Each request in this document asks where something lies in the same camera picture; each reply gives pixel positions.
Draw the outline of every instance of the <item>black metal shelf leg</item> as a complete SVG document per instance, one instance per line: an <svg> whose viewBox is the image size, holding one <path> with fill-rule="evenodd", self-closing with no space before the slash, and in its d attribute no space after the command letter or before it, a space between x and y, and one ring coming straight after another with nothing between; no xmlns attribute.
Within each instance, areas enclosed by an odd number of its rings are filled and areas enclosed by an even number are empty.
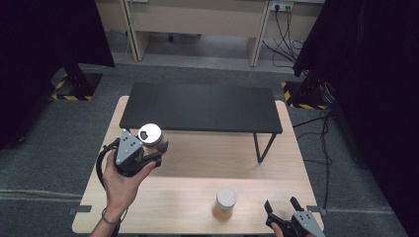
<svg viewBox="0 0 419 237"><path fill-rule="evenodd" d="M256 132L253 132L253 138L255 139L256 156L258 158L258 163L263 162L263 160L265 159L266 154L268 154L269 148L271 148L271 145L274 142L276 136L277 135L275 133L272 133L271 139L269 139L268 145L266 146L265 151L263 152L263 154L261 156L261 153L259 151L258 135L256 134Z"/></svg>

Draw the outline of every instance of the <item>hand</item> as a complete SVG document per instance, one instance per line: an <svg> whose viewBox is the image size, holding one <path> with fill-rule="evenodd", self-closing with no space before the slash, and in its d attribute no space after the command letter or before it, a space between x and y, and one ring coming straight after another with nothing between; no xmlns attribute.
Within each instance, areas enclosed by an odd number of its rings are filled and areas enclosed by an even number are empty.
<svg viewBox="0 0 419 237"><path fill-rule="evenodd" d="M284 237L283 231L281 230L280 226L277 223L272 222L271 227L274 230L276 237ZM315 236L313 234L307 234L305 235L305 237L315 237Z"/></svg>
<svg viewBox="0 0 419 237"><path fill-rule="evenodd" d="M118 222L124 211L133 203L138 187L150 174L155 162L147 164L133 177L120 175L114 165L115 150L107 158L104 172L104 183L107 195L107 210L105 216L112 222Z"/></svg>

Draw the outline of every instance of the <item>black raised platform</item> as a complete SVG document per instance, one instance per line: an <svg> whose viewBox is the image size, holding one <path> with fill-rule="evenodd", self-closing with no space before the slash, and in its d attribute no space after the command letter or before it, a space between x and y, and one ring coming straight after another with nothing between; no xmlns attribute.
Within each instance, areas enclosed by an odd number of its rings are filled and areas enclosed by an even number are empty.
<svg viewBox="0 0 419 237"><path fill-rule="evenodd" d="M256 87L135 83L120 127L147 123L166 130L251 132L259 163L283 132L272 89ZM256 133L272 133L262 157Z"/></svg>

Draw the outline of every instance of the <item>yellow and black hazard tape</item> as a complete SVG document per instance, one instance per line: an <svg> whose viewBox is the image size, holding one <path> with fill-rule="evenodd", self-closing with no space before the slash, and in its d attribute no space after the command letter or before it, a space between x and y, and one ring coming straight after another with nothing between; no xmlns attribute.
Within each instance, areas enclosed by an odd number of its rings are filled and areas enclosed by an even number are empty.
<svg viewBox="0 0 419 237"><path fill-rule="evenodd" d="M57 94L57 91L59 88L64 85L65 77L55 86L55 91L52 94L52 98L54 100L65 100L65 101L90 101L92 100L92 96L82 96L82 97L76 97L76 96L61 96Z"/></svg>
<svg viewBox="0 0 419 237"><path fill-rule="evenodd" d="M282 86L283 86L284 95L286 97L286 102L287 102L288 107L310 109L310 110L326 110L326 106L325 106L324 102L319 103L318 100L317 100L317 103L305 103L305 104L294 103L293 102L293 90L291 90L291 88L290 88L290 83L283 82Z"/></svg>

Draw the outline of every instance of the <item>bracelet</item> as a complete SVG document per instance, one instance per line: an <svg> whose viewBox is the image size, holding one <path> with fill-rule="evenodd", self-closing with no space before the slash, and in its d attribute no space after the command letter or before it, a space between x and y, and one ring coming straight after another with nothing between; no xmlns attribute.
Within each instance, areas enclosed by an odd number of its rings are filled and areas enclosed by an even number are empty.
<svg viewBox="0 0 419 237"><path fill-rule="evenodd" d="M121 221L112 222L112 221L109 221L107 218L105 218L105 211L106 211L106 208L102 211L102 219L103 219L105 222L107 222L107 223L108 223L108 224L110 224L110 225L119 225L119 224L121 224Z"/></svg>

